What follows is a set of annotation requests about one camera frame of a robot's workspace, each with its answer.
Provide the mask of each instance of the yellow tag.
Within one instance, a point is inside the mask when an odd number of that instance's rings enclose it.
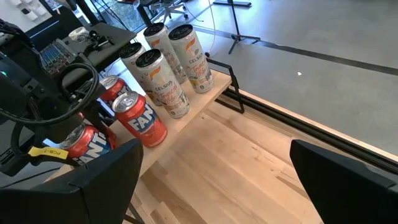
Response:
[[[54,147],[44,147],[42,149],[37,148],[37,147],[32,147],[28,154],[30,156],[40,156],[40,155],[45,155],[45,156],[52,156],[52,157],[57,157],[61,159],[66,159],[68,156],[68,151],[63,150],[63,149],[57,149]]]

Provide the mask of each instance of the celsius can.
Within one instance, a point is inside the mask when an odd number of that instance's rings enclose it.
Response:
[[[209,91],[214,85],[213,75],[193,27],[179,26],[170,32],[169,38],[193,89],[197,93]]]
[[[181,118],[190,111],[188,98],[160,50],[143,53],[136,65],[172,118]]]
[[[135,91],[119,96],[113,103],[115,117],[146,147],[160,144],[167,135],[167,128],[146,102]]]
[[[79,164],[85,164],[113,149],[103,133],[85,123],[75,128],[66,140],[61,142],[60,148],[67,150],[68,157]]]
[[[131,91],[127,83],[123,79],[118,78],[117,75],[110,75],[102,79],[100,83],[106,88],[106,91],[100,96],[100,98],[110,108],[112,108],[113,101],[118,96]]]
[[[157,106],[162,106],[162,103],[157,99],[156,94],[152,91],[150,86],[145,83],[142,78],[141,72],[137,69],[136,60],[138,56],[147,51],[141,43],[133,43],[125,46],[120,51],[119,56],[122,58],[122,62],[130,71],[131,75],[136,79],[141,88],[145,91],[145,93],[149,96],[149,98],[154,102]]]
[[[179,83],[183,83],[187,79],[187,74],[185,74],[180,60],[174,52],[168,34],[169,31],[162,22],[152,24],[144,31],[144,36],[148,44],[153,49],[159,49],[163,53],[170,67],[172,68],[177,81]]]

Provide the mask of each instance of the metal frame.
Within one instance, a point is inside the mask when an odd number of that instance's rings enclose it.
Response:
[[[231,4],[234,4],[234,6],[239,6],[239,7],[250,7],[251,2],[234,2],[232,3],[232,0],[215,0],[213,4],[219,4],[219,5],[224,5],[224,6],[230,6]]]
[[[217,62],[216,60],[213,60],[213,59],[210,59],[210,58],[206,58],[206,60],[207,60],[208,63],[212,63],[214,65],[218,65],[220,67],[228,69],[229,75],[231,76],[231,79],[232,79],[231,86],[233,86],[235,88],[235,91],[232,91],[232,90],[230,90],[228,88],[228,89],[226,89],[223,92],[223,94],[226,95],[226,96],[230,95],[231,93],[235,94],[236,95],[236,100],[238,101],[240,108],[238,108],[236,106],[233,106],[233,105],[231,105],[229,103],[226,103],[226,102],[224,102],[224,101],[222,101],[220,99],[216,99],[215,101],[217,103],[223,105],[223,106],[228,107],[229,109],[235,110],[235,111],[237,111],[239,113],[244,113],[243,101],[242,101],[242,98],[241,98],[241,94],[239,93],[239,83],[238,83],[238,80],[236,79],[236,76],[234,74],[234,71],[233,71],[232,67],[230,65],[227,65],[227,64],[222,63],[222,62]]]
[[[129,210],[132,213],[132,215],[134,215],[135,218],[124,214],[125,221],[132,223],[132,224],[145,224],[145,222],[142,220],[141,216],[139,216],[137,210],[134,208],[134,206],[132,205],[131,202],[129,204]]]
[[[228,54],[231,54],[232,51],[234,50],[236,44],[237,44],[238,42],[240,42],[240,41],[242,40],[242,38],[245,38],[245,39],[253,39],[253,40],[254,40],[253,43],[256,43],[257,41],[261,40],[261,38],[260,38],[260,37],[252,37],[252,36],[241,35],[241,34],[239,33],[239,26],[238,26],[238,22],[237,22],[237,20],[236,20],[234,1],[233,1],[233,0],[229,0],[228,2],[230,2],[229,5],[231,5],[231,7],[232,7],[232,13],[233,13],[233,15],[234,15],[235,28],[236,28],[236,34],[232,34],[232,35],[231,35],[232,39],[235,40],[234,43],[232,44],[232,47],[230,48],[230,50],[229,50],[229,52],[228,52]]]
[[[234,100],[238,99],[236,93],[234,93],[232,90],[226,92],[225,95]],[[289,126],[292,126],[299,131],[303,131],[331,146],[338,148],[339,150],[342,150],[343,152],[351,154],[352,156],[357,157],[358,159],[361,159],[380,169],[398,175],[398,163],[390,158],[366,149],[365,147],[359,146],[335,134],[329,133],[322,128],[318,128],[310,123],[307,123],[292,115],[279,111],[271,106],[265,105],[264,103],[254,100],[248,96],[240,95],[240,98],[246,106],[249,106],[263,114],[277,119],[278,121],[288,124]]]

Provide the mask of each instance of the white surface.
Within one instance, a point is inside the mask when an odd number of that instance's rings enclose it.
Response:
[[[33,11],[38,15],[38,16],[43,16],[44,14],[47,13],[47,10],[43,6],[38,6],[37,8],[33,9]]]
[[[10,0],[10,2],[15,5],[18,6],[19,4],[22,4],[21,0]]]
[[[22,31],[26,32],[31,28],[41,24],[42,22],[46,21],[48,18],[51,17],[51,14],[45,9],[45,14],[40,16],[36,20],[30,20],[26,15],[21,12],[23,8],[29,8],[30,5],[28,4],[20,4],[19,6],[14,6],[10,1],[7,0],[0,0],[0,19],[10,22],[12,24],[17,25]],[[32,0],[31,4],[42,4],[38,0]]]
[[[32,21],[37,19],[37,15],[36,15],[36,13],[34,11],[31,11],[30,13],[26,14],[26,16]]]

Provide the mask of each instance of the wooden desk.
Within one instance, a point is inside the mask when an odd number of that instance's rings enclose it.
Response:
[[[203,112],[210,103],[215,101],[216,98],[220,96],[221,93],[225,89],[227,89],[232,83],[231,77],[227,74],[214,70],[212,70],[211,73],[214,76],[215,85],[210,91],[206,93],[195,93],[191,84],[188,81],[182,84],[182,88],[184,89],[184,92],[187,94],[188,99],[191,103],[191,111],[182,118],[173,119],[170,117],[164,107],[155,106],[150,100],[148,101],[166,125],[168,134],[162,144],[153,148],[144,147],[144,158],[142,161],[141,172],[139,174],[140,176],[142,176],[145,171],[147,171],[149,167],[154,162],[156,162],[178,139],[183,129],[187,127],[201,112]],[[118,145],[123,144],[128,140],[134,138],[134,136],[119,121],[113,123],[110,128],[118,137]],[[72,169],[72,166],[64,165],[59,171],[51,175],[46,181],[54,179],[64,173],[71,171]]]

